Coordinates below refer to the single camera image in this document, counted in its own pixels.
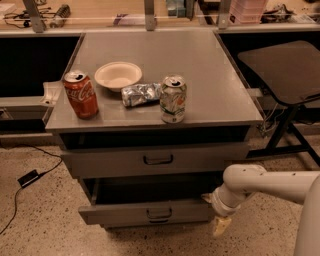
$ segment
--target soda can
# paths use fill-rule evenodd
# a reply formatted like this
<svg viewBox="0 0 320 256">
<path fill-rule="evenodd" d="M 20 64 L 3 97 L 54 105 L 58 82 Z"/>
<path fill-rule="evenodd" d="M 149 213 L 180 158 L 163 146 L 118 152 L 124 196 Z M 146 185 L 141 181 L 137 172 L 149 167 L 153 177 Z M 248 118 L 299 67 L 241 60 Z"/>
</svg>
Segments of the soda can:
<svg viewBox="0 0 320 256">
<path fill-rule="evenodd" d="M 161 119 L 166 123 L 178 123 L 184 118 L 187 85 L 182 76 L 165 77 L 161 85 Z"/>
<path fill-rule="evenodd" d="M 79 118 L 88 119 L 99 111 L 91 80 L 84 72 L 73 70 L 64 76 L 64 88 L 69 102 Z"/>
</svg>

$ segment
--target speckled floor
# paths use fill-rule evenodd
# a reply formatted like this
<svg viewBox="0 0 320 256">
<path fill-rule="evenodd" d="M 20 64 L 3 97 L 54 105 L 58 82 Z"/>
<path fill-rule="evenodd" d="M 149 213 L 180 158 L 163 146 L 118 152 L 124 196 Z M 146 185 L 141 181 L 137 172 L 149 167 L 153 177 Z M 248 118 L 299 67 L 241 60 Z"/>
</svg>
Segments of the speckled floor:
<svg viewBox="0 0 320 256">
<path fill-rule="evenodd" d="M 307 136 L 319 151 L 320 136 Z M 1 140 L 9 147 L 8 140 Z M 257 136 L 252 146 L 264 144 Z M 60 154 L 57 146 L 40 146 Z M 14 213 L 17 179 L 32 169 L 50 169 L 58 159 L 34 148 L 0 148 L 0 230 Z M 257 161 L 269 171 L 319 170 L 305 153 Z M 256 194 L 234 215 L 218 239 L 212 223 L 191 223 L 105 230 L 86 225 L 77 212 L 89 205 L 77 181 L 61 164 L 17 197 L 18 211 L 0 235 L 0 255 L 293 255 L 302 206 Z"/>
</svg>

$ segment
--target white bowl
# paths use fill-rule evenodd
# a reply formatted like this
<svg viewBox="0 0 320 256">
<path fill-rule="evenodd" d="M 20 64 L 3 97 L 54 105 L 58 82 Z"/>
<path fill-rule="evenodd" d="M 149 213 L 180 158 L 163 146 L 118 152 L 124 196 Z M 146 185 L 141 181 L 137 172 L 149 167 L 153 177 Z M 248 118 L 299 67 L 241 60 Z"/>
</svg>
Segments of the white bowl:
<svg viewBox="0 0 320 256">
<path fill-rule="evenodd" d="M 98 84 L 114 92 L 120 92 L 122 88 L 137 83 L 141 77 L 141 69 L 129 62 L 108 63 L 100 67 L 94 75 Z"/>
</svg>

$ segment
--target silver soda can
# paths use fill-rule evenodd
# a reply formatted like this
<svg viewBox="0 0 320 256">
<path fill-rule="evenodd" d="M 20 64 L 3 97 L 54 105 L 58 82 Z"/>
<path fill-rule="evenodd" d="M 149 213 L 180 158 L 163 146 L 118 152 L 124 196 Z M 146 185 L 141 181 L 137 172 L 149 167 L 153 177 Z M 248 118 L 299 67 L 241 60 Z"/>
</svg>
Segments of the silver soda can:
<svg viewBox="0 0 320 256">
<path fill-rule="evenodd" d="M 161 119 L 166 123 L 178 123 L 184 118 L 187 85 L 182 76 L 165 77 L 161 85 Z"/>
</svg>

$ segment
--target cabinet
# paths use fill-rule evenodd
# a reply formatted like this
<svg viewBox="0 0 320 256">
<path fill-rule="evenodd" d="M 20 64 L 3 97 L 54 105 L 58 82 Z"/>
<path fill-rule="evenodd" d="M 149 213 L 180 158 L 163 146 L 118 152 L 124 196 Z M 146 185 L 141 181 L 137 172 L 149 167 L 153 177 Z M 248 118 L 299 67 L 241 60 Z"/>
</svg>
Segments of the cabinet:
<svg viewBox="0 0 320 256">
<path fill-rule="evenodd" d="M 157 103 L 128 109 L 119 94 L 95 84 L 100 111 L 81 120 L 63 91 L 46 129 L 59 140 L 64 163 L 90 202 L 80 215 L 106 228 L 210 220 L 212 209 L 201 194 L 221 184 L 232 160 L 246 157 L 250 128 L 262 120 L 214 33 L 90 32 L 72 68 L 93 77 L 115 60 L 142 67 L 146 83 L 183 75 L 186 116 L 166 124 Z"/>
</svg>

